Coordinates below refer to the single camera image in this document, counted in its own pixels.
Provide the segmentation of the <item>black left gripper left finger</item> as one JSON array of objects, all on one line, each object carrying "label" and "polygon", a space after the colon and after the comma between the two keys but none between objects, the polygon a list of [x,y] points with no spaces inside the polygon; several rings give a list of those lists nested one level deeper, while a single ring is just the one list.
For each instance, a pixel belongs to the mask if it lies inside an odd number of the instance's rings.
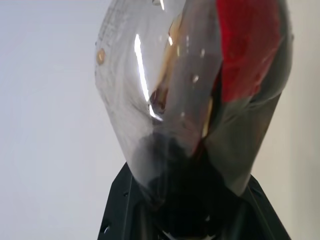
[{"label": "black left gripper left finger", "polygon": [[97,239],[160,239],[145,199],[127,165],[112,182]]}]

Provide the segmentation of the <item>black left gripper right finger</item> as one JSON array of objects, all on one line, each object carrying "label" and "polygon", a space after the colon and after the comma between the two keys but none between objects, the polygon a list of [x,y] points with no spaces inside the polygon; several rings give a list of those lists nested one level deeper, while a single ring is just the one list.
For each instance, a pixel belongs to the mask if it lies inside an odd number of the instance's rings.
[{"label": "black left gripper right finger", "polygon": [[268,200],[259,182],[250,176],[241,196],[226,187],[215,175],[217,194],[215,215],[222,223],[216,240],[289,240],[286,228]]}]

